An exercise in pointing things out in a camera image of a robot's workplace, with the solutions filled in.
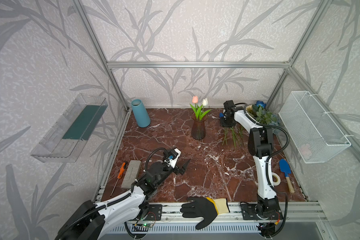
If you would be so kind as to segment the pink tulip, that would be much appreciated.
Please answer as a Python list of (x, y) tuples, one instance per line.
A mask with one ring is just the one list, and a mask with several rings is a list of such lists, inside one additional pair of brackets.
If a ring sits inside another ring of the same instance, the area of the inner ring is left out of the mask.
[(199, 107), (198, 103), (199, 103), (198, 96), (193, 96), (192, 103), (190, 104), (190, 106), (193, 109), (195, 117), (196, 117), (197, 120), (199, 119), (199, 115), (200, 115), (200, 111), (199, 111), (200, 107)]

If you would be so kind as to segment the pink glass vase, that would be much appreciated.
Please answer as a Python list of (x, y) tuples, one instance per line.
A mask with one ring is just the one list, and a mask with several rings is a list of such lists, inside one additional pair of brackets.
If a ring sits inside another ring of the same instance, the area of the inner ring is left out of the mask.
[(193, 126), (192, 126), (192, 130), (191, 130), (191, 135), (195, 140), (202, 140), (205, 138), (206, 136), (206, 126), (205, 126), (205, 122), (208, 119), (208, 116), (204, 116), (202, 120), (198, 120), (196, 118), (196, 115), (193, 114), (192, 115), (192, 119), (193, 119)]

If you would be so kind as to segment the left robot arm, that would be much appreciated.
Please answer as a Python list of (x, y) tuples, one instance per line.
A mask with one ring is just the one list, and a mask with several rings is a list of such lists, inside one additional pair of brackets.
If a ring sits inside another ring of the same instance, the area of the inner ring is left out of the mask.
[(167, 162), (155, 162), (135, 181), (131, 189), (97, 204), (83, 203), (61, 227), (57, 240), (98, 240), (113, 228), (148, 214), (149, 200), (172, 173), (183, 175), (190, 161), (182, 167)]

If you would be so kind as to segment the blue tulip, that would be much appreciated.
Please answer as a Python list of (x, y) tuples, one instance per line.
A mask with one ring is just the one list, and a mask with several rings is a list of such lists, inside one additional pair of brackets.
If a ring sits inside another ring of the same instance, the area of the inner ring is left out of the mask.
[(227, 127), (227, 119), (226, 119), (226, 116), (223, 114), (223, 113), (219, 113), (219, 118), (220, 118), (220, 125), (221, 127), (223, 127), (223, 130), (224, 130), (224, 138), (223, 138), (223, 142), (222, 142), (222, 145), (224, 144), (228, 144), (228, 132), (229, 132), (229, 129)]

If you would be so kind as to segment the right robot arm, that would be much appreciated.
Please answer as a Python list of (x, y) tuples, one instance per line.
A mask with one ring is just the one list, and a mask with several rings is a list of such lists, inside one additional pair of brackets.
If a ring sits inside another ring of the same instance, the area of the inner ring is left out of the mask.
[(261, 124), (247, 112), (243, 103), (235, 104), (232, 100), (224, 102), (220, 114), (222, 127), (231, 128), (240, 124), (248, 133), (248, 151), (255, 160), (258, 179), (257, 204), (254, 215), (260, 219), (284, 218), (280, 209), (277, 192), (272, 180), (271, 160), (275, 154), (272, 126)]

